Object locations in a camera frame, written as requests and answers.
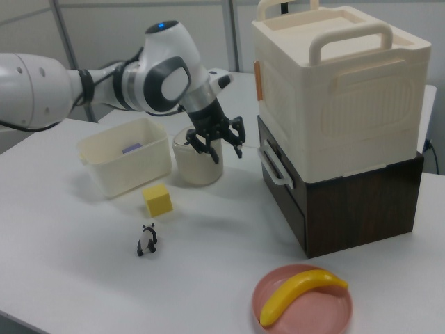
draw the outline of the white plastic bin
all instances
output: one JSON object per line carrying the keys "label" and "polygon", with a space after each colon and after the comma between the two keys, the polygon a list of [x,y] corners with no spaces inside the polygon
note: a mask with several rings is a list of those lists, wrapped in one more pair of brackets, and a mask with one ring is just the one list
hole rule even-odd
{"label": "white plastic bin", "polygon": [[[132,145],[142,147],[127,153]],[[172,170],[168,137],[148,118],[107,129],[77,144],[91,178],[108,197],[119,195]]]}
{"label": "white plastic bin", "polygon": [[261,119],[307,183],[412,159],[430,43],[351,7],[253,21]]}

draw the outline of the white cup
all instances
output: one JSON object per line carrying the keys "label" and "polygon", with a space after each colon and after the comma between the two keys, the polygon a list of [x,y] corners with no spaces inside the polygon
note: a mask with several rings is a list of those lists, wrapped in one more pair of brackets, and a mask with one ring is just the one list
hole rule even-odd
{"label": "white cup", "polygon": [[[204,186],[215,182],[223,173],[223,150],[221,140],[212,141],[211,146],[219,156],[219,162],[215,164],[208,153],[198,153],[187,141],[186,135],[189,129],[187,127],[181,130],[173,139],[172,147],[175,154],[179,174],[182,179],[190,184]],[[201,142],[205,140],[197,135]]]}

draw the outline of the drawer handle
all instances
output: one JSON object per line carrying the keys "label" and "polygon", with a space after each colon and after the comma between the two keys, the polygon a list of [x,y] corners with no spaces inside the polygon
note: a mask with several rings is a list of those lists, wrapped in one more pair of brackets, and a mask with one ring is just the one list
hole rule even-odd
{"label": "drawer handle", "polygon": [[[273,166],[278,169],[278,171],[283,175],[283,178],[278,178],[275,176],[272,166],[269,164],[269,160],[267,159],[267,155],[269,156],[270,160],[272,161]],[[269,145],[267,141],[264,141],[264,144],[258,148],[258,155],[261,159],[261,162],[264,166],[264,168],[267,170],[267,173],[269,174],[270,178],[272,179],[273,183],[275,183],[278,186],[284,186],[289,185],[290,189],[293,189],[293,181],[289,174],[287,173],[287,170],[284,168],[281,161],[278,159],[275,152],[273,152],[272,147]]]}

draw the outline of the pink plate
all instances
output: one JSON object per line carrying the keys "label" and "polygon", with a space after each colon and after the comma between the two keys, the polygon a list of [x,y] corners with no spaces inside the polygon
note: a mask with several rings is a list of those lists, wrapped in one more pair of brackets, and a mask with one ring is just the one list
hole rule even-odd
{"label": "pink plate", "polygon": [[[252,309],[258,327],[261,309],[273,292],[288,278],[306,270],[320,269],[308,264],[292,264],[271,271],[255,287]],[[349,291],[328,286],[309,290],[299,296],[272,325],[263,328],[270,334],[340,334],[353,315],[353,301]]]}

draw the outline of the yellow cube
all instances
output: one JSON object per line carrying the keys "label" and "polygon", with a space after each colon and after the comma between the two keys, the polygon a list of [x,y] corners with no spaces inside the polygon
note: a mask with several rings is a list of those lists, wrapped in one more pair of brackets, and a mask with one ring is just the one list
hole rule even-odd
{"label": "yellow cube", "polygon": [[144,196],[148,212],[152,217],[173,210],[170,194],[164,183],[142,190],[142,195]]}

